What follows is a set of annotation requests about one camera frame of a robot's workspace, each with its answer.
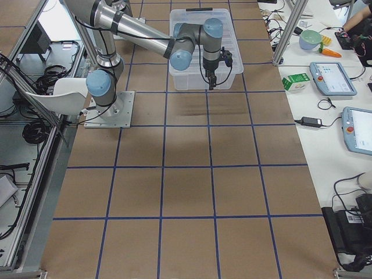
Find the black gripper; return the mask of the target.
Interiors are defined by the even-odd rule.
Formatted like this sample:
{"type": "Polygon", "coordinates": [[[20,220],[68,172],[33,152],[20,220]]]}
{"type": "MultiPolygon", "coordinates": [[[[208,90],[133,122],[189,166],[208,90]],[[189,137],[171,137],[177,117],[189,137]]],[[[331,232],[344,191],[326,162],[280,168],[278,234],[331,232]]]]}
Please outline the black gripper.
{"type": "Polygon", "coordinates": [[[209,90],[213,90],[217,86],[217,77],[215,76],[215,70],[219,66],[219,58],[215,60],[208,60],[203,58],[203,68],[205,70],[205,77],[208,79],[209,90]]]}

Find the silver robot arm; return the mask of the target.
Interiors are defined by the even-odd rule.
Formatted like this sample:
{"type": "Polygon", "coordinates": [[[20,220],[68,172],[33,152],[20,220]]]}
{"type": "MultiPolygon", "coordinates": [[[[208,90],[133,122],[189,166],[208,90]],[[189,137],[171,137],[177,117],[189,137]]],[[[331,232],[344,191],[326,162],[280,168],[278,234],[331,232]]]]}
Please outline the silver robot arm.
{"type": "Polygon", "coordinates": [[[204,24],[178,23],[171,37],[109,6],[105,1],[65,1],[69,11],[83,23],[99,31],[108,31],[150,51],[162,55],[176,70],[186,70],[195,47],[203,46],[204,81],[212,90],[217,86],[215,70],[224,61],[232,67],[232,55],[221,45],[223,24],[217,18],[204,24]]]}

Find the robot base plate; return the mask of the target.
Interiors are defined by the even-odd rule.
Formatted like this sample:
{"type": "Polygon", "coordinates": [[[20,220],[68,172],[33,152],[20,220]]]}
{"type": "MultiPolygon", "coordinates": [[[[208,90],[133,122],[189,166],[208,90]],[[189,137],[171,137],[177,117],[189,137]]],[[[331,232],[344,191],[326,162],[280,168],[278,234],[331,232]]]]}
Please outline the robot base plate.
{"type": "Polygon", "coordinates": [[[130,128],[133,113],[135,92],[120,91],[116,93],[116,102],[106,111],[106,108],[97,106],[93,97],[90,97],[90,107],[85,115],[88,119],[83,123],[85,128],[130,128]]]}

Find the person forearm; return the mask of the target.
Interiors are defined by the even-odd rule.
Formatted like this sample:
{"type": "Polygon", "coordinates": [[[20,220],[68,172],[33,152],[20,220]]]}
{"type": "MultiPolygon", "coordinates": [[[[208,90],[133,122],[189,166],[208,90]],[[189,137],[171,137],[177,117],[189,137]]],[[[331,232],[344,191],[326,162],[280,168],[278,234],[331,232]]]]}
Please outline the person forearm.
{"type": "Polygon", "coordinates": [[[343,25],[343,31],[347,33],[367,18],[371,18],[371,4],[360,6],[359,10],[343,25]]]}

